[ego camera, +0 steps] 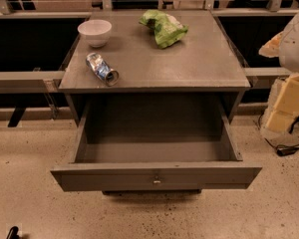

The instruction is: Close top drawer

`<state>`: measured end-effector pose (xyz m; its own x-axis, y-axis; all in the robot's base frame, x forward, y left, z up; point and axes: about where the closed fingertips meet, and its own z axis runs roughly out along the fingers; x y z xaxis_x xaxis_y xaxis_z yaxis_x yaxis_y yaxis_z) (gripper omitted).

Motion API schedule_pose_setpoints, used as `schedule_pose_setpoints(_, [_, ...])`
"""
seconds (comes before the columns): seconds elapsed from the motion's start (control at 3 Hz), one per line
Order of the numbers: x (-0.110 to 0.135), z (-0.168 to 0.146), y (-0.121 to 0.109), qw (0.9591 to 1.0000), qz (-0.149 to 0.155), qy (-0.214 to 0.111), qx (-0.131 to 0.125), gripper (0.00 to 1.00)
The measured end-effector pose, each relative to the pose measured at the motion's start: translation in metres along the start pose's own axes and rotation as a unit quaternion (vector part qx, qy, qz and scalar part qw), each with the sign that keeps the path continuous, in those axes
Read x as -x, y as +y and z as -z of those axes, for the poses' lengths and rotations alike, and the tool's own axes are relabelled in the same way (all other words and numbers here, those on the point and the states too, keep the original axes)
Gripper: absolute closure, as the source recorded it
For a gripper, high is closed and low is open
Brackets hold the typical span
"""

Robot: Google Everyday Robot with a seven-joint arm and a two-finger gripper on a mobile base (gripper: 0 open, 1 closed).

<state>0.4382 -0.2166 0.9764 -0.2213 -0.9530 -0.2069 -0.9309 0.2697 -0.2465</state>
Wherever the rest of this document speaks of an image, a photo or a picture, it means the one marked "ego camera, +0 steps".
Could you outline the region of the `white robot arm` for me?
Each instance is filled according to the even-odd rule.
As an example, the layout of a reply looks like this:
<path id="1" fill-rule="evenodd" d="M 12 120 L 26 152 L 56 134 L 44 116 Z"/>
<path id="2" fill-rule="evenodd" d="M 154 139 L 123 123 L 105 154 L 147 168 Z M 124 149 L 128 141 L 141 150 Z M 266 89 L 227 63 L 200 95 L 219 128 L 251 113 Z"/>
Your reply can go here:
<path id="1" fill-rule="evenodd" d="M 266 58 L 278 58 L 281 67 L 299 73 L 299 11 L 283 31 L 259 49 L 258 54 Z"/>

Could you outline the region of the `yellow foam robot base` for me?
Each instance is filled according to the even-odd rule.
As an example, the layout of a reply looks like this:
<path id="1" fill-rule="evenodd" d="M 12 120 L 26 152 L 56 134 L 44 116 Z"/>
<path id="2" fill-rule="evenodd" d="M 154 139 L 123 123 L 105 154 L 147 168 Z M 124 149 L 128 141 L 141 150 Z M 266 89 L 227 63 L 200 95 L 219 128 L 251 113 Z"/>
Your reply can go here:
<path id="1" fill-rule="evenodd" d="M 278 78 L 271 87 L 268 107 L 261 120 L 261 135 L 268 139 L 286 134 L 299 117 L 299 73 Z"/>

